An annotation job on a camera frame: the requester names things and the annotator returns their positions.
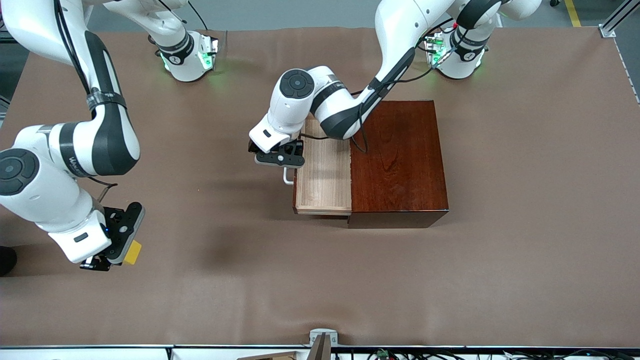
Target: green led light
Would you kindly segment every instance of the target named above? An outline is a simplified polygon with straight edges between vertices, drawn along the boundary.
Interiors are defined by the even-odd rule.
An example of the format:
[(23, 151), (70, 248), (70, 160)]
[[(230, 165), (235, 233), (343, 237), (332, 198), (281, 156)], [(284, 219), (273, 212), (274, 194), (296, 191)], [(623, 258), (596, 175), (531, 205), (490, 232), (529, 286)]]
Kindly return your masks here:
[(209, 70), (213, 67), (213, 60), (212, 60), (212, 56), (208, 55), (207, 53), (199, 53), (200, 55), (200, 61), (202, 62), (202, 67), (204, 67), (205, 70)]
[(171, 71), (171, 70), (169, 70), (169, 65), (166, 63), (166, 59), (164, 58), (164, 55), (160, 54), (160, 59), (162, 59), (162, 62), (164, 63), (164, 68), (167, 71)]

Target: yellow floor line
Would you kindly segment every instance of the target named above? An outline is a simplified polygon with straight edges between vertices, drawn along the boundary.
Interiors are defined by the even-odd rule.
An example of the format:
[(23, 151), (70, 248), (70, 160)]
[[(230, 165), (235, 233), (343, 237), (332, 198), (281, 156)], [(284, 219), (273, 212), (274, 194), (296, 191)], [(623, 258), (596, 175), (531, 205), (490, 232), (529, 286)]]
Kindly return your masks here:
[(578, 13), (575, 11), (575, 5), (573, 5), (573, 0), (564, 0), (566, 4), (566, 11), (569, 12), (569, 18), (571, 18), (571, 24), (574, 28), (579, 28), (582, 26), (580, 24), (580, 19), (578, 18)]

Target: wooden box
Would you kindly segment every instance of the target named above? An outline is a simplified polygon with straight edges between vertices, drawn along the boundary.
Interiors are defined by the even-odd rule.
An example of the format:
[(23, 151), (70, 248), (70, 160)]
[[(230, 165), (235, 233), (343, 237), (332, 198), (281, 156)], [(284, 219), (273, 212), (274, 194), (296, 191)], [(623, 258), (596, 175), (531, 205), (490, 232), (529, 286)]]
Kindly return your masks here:
[[(449, 211), (433, 101), (383, 101), (353, 142), (307, 140), (294, 210), (348, 217), (350, 228), (429, 227)], [(305, 131), (322, 135), (315, 119)], [(355, 136), (361, 147), (362, 132)]]

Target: gray floor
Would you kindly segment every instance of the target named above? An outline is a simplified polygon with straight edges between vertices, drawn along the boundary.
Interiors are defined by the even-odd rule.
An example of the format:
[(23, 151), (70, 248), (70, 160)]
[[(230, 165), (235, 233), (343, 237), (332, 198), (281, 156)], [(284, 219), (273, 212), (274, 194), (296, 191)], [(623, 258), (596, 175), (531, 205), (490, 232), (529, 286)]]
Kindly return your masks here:
[[(265, 30), (298, 27), (341, 26), (372, 28), (380, 0), (192, 0), (211, 29)], [(602, 22), (621, 0), (574, 0), (583, 26)], [(186, 20), (188, 29), (200, 29), (198, 17), (185, 6), (176, 13)], [(566, 27), (571, 20), (565, 3), (555, 8), (543, 0), (538, 11), (523, 21), (503, 20), (504, 27)], [(96, 6), (89, 29), (92, 31), (142, 31), (133, 22)], [(640, 83), (640, 12), (627, 19), (617, 30), (618, 45), (631, 79)], [(19, 45), (0, 45), (0, 95), (11, 98), (24, 66), (27, 51)]]

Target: black cable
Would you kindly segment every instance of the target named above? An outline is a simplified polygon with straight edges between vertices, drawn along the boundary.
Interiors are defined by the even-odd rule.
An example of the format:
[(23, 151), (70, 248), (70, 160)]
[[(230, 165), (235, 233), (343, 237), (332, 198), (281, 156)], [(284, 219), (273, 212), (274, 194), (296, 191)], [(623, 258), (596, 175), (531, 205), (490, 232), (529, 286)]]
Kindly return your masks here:
[(420, 45), (416, 46), (416, 48), (417, 48), (417, 49), (420, 49), (420, 50), (422, 50), (422, 51), (424, 51), (425, 53), (429, 53), (429, 54), (436, 54), (436, 51), (435, 51), (435, 50), (425, 49), (425, 48), (423, 48), (423, 47), (422, 47), (422, 46), (420, 46)]
[(88, 177), (87, 179), (99, 183), (100, 185), (104, 185), (105, 188), (102, 190), (102, 193), (100, 193), (100, 196), (98, 196), (98, 202), (102, 202), (102, 200), (104, 199), (104, 197), (107, 195), (107, 193), (109, 192), (109, 190), (111, 188), (114, 188), (116, 186), (118, 186), (118, 184), (109, 184), (109, 183), (105, 183), (104, 181), (100, 181), (94, 177)]
[[(449, 21), (452, 21), (453, 18), (447, 20), (447, 21), (443, 21), (440, 24), (436, 25), (434, 28), (431, 28), (431, 30), (427, 31), (427, 33), (433, 31), (434, 29), (439, 28), (440, 26), (443, 26), (444, 24), (448, 23)], [(467, 33), (469, 32), (469, 30), (466, 30), (465, 33), (460, 37), (460, 41), (458, 41), (458, 43), (449, 51), (449, 53), (453, 53), (456, 48), (458, 47), (458, 45), (460, 45), (460, 43), (462, 42), (462, 40), (466, 37)], [(418, 41), (418, 43), (415, 45), (416, 47), (420, 47), (420, 43), (423, 41), (424, 37), (420, 38), (420, 41)], [(389, 85), (393, 85), (393, 84), (397, 84), (397, 83), (410, 83), (412, 81), (416, 81), (419, 79), (424, 78), (425, 76), (427, 76), (431, 71), (433, 71), (433, 69), (435, 69), (436, 66), (431, 66), (429, 68), (429, 70), (425, 71), (425, 73), (423, 73), (422, 75), (416, 76), (415, 78), (411, 78), (411, 79), (407, 79), (407, 80), (402, 80), (402, 79), (398, 79), (398, 80), (392, 80), (392, 81), (387, 81), (385, 83), (381, 83), (380, 85), (378, 85), (375, 89), (374, 92), (379, 92), (382, 88), (385, 88)], [(351, 95), (359, 95), (362, 93), (363, 90), (359, 91), (359, 92), (352, 92)], [(364, 131), (364, 127), (363, 127), (363, 121), (362, 121), (362, 106), (364, 105), (364, 102), (361, 102), (359, 107), (358, 107), (358, 113), (356, 114), (358, 117), (358, 121), (360, 123), (360, 132), (362, 133), (362, 138), (364, 141), (364, 146), (361, 147), (360, 144), (358, 144), (358, 142), (356, 142), (356, 140), (353, 138), (353, 136), (351, 137), (351, 142), (353, 142), (353, 145), (362, 153), (366, 154), (369, 151), (369, 142), (367, 141), (367, 133)], [(456, 360), (463, 360), (461, 357), (455, 357)]]
[(607, 354), (605, 352), (601, 352), (601, 351), (597, 351), (597, 350), (591, 350), (591, 349), (581, 349), (581, 350), (578, 350), (578, 351), (574, 351), (571, 354), (568, 354), (568, 355), (565, 355), (565, 356), (537, 356), (537, 355), (527, 354), (525, 352), (514, 352), (513, 355), (516, 355), (516, 356), (519, 356), (519, 357), (514, 357), (513, 360), (540, 360), (540, 359), (544, 359), (544, 360), (565, 360), (567, 357), (576, 356), (576, 355), (579, 355), (579, 354), (581, 354), (583, 352), (586, 352), (588, 354), (588, 356), (598, 355), (598, 356), (606, 357), (609, 360), (616, 360), (615, 356), (612, 356), (612, 355)]
[(319, 137), (316, 137), (316, 136), (307, 135), (307, 134), (305, 134), (305, 133), (301, 133), (301, 134), (300, 134), (300, 137), (301, 137), (301, 138), (313, 139), (313, 140), (326, 140), (326, 139), (328, 139), (328, 138), (329, 138), (329, 136), (325, 136), (325, 137), (319, 138)]
[(183, 23), (183, 24), (187, 23), (186, 20), (182, 20), (178, 15), (176, 15), (173, 12), (173, 10), (171, 10), (171, 8), (164, 3), (164, 1), (162, 1), (162, 0), (158, 0), (158, 1), (167, 9), (167, 11), (169, 11), (173, 16), (175, 16), (175, 18), (178, 19), (181, 23)]
[(393, 352), (393, 353), (398, 353), (398, 354), (400, 354), (400, 355), (404, 356), (404, 358), (405, 358), (406, 360), (411, 360), (411, 359), (409, 358), (409, 356), (410, 356), (410, 355), (413, 355), (413, 354), (407, 354), (407, 353), (405, 353), (405, 352), (403, 352), (403, 351), (400, 351), (400, 350), (398, 350), (398, 349), (395, 349), (395, 348), (391, 348), (391, 349), (389, 349), (388, 351), (389, 351), (389, 352)]
[(440, 354), (440, 355), (444, 355), (444, 356), (449, 356), (449, 357), (453, 357), (455, 360), (465, 360), (464, 358), (457, 356), (456, 354), (453, 354), (450, 351), (447, 350), (440, 350), (440, 349), (431, 349), (433, 354)]
[(353, 145), (356, 147), (356, 149), (358, 149), (361, 153), (366, 154), (367, 152), (369, 152), (369, 141), (367, 140), (367, 133), (366, 131), (364, 131), (364, 124), (362, 121), (362, 106), (364, 105), (364, 102), (361, 102), (360, 105), (358, 106), (358, 122), (360, 123), (360, 132), (362, 133), (362, 140), (364, 141), (364, 148), (362, 148), (358, 142), (356, 141), (356, 139), (354, 138), (354, 136), (351, 137), (351, 142), (353, 143)]
[(425, 359), (429, 359), (430, 357), (437, 357), (440, 360), (448, 360), (446, 357), (438, 355), (438, 354), (426, 354), (427, 357)]
[(200, 16), (200, 13), (198, 12), (198, 10), (196, 10), (196, 8), (193, 7), (193, 5), (191, 4), (191, 1), (187, 1), (187, 4), (189, 4), (189, 6), (193, 9), (193, 12), (195, 12), (196, 15), (198, 15), (198, 17), (200, 18), (200, 21), (202, 21), (202, 25), (204, 25), (204, 29), (208, 31), (209, 27), (204, 22), (204, 20), (202, 20), (202, 16)]
[(58, 25), (58, 32), (60, 33), (60, 38), (62, 39), (62, 43), (67, 50), (67, 54), (69, 59), (71, 60), (71, 64), (74, 66), (78, 77), (80, 78), (80, 82), (82, 82), (82, 86), (87, 95), (89, 95), (90, 89), (89, 84), (87, 83), (86, 77), (82, 72), (82, 67), (80, 66), (80, 61), (78, 60), (78, 56), (76, 53), (76, 48), (74, 47), (74, 43), (71, 40), (71, 34), (69, 33), (69, 28), (67, 27), (67, 21), (65, 20), (65, 14), (63, 12), (62, 5), (60, 5), (60, 0), (55, 0), (54, 2), (54, 13), (56, 16), (56, 23)]
[(448, 22), (450, 22), (452, 20), (453, 20), (453, 18), (450, 17), (449, 20), (445, 20), (445, 21), (439, 23), (438, 25), (432, 27), (431, 29), (427, 30), (427, 32), (423, 36), (420, 37), (420, 40), (418, 40), (418, 43), (415, 44), (415, 46), (417, 47), (418, 45), (420, 45), (420, 43), (424, 41), (424, 38), (426, 37), (426, 35), (430, 34), (435, 29), (440, 28), (441, 26), (443, 26), (444, 24), (447, 24)]

